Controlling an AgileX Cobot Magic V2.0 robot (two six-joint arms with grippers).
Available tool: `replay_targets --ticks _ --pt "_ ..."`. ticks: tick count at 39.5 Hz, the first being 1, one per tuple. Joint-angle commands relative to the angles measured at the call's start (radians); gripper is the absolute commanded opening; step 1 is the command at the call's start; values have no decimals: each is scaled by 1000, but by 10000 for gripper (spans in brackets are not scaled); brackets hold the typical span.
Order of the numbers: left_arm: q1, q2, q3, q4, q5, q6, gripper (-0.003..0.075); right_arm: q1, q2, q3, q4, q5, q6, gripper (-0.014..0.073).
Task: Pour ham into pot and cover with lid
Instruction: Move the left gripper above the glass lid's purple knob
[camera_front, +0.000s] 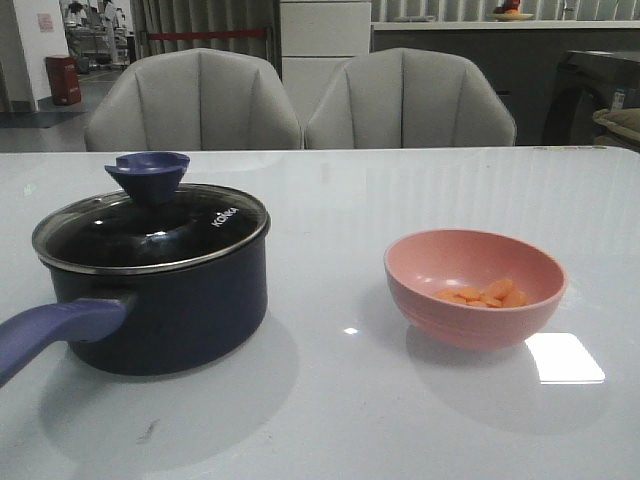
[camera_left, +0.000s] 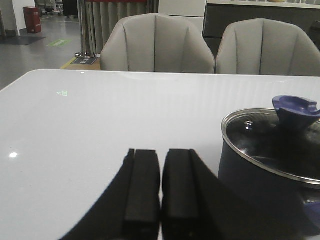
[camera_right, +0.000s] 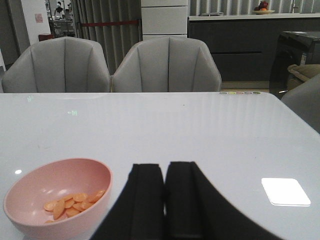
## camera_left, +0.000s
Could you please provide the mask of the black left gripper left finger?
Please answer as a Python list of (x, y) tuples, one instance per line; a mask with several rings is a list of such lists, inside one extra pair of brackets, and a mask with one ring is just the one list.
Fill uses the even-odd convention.
[(64, 240), (156, 240), (160, 164), (154, 150), (130, 149), (106, 190)]

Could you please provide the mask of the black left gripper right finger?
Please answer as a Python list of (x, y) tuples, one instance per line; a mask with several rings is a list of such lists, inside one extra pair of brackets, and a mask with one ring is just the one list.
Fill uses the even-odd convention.
[(239, 198), (194, 150), (168, 152), (162, 191), (162, 227), (167, 240), (304, 240), (307, 237)]

